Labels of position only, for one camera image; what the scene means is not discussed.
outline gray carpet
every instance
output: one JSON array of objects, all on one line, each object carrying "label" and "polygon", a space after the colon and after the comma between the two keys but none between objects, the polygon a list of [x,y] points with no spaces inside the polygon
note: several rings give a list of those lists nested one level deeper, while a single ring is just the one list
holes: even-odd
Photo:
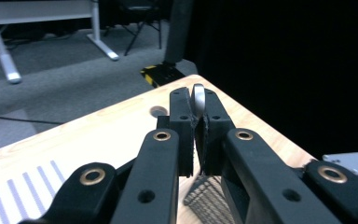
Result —
[{"label": "gray carpet", "polygon": [[[162,25],[163,49],[158,49],[158,33],[146,26],[128,56],[123,53],[131,35],[122,27],[102,36],[120,56],[117,62],[86,38],[91,30],[80,30],[68,38],[47,35],[46,40],[18,45],[10,53],[22,83],[8,84],[0,66],[0,116],[67,122],[152,90],[140,71],[164,59],[169,24]],[[197,74],[195,65],[186,60],[177,68],[184,75]],[[0,147],[55,126],[0,119]]]}]

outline white table leg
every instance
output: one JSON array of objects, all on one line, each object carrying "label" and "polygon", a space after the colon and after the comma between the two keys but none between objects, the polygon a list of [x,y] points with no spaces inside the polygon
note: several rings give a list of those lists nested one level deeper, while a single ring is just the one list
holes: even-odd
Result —
[{"label": "white table leg", "polygon": [[6,49],[4,41],[0,35],[0,63],[4,69],[7,81],[11,84],[17,84],[21,82],[21,76],[17,71],[16,65],[13,63],[9,52]]},{"label": "white table leg", "polygon": [[100,19],[99,19],[99,11],[98,11],[98,2],[91,1],[92,3],[92,34],[87,35],[89,40],[91,40],[100,50],[102,50],[110,59],[113,61],[118,60],[118,55],[112,51],[109,47],[107,47],[103,41],[101,41],[100,36]]}]

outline yellow and black object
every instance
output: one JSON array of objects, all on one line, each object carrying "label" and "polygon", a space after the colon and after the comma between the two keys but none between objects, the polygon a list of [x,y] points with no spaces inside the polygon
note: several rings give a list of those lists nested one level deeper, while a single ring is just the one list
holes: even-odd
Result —
[{"label": "yellow and black object", "polygon": [[185,76],[176,69],[174,64],[170,63],[160,63],[147,66],[142,69],[141,75],[154,88],[168,84]]}]

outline black chair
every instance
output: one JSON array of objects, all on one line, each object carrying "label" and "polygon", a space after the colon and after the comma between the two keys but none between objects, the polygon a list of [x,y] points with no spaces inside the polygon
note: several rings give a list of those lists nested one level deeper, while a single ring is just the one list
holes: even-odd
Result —
[{"label": "black chair", "polygon": [[141,33],[145,25],[149,25],[158,31],[158,47],[161,49],[161,10],[160,0],[116,0],[119,9],[125,14],[128,20],[127,24],[135,22],[137,30],[133,32],[126,25],[122,25],[128,32],[133,35],[130,44],[124,53],[128,55],[138,35]]}]

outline light wood tabletop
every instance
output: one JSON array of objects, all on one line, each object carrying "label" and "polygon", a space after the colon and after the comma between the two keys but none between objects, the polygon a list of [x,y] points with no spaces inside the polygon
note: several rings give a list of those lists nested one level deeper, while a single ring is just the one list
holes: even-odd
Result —
[{"label": "light wood tabletop", "polygon": [[[302,148],[205,78],[192,75],[0,148],[0,183],[49,161],[64,166],[68,173],[94,161],[118,168],[137,156],[145,135],[156,129],[152,108],[169,110],[170,92],[181,87],[191,92],[196,83],[216,92],[236,127],[259,133],[286,164],[301,167],[310,162],[312,156]],[[182,203],[193,181],[194,177],[180,177],[178,223],[200,222]]]}]

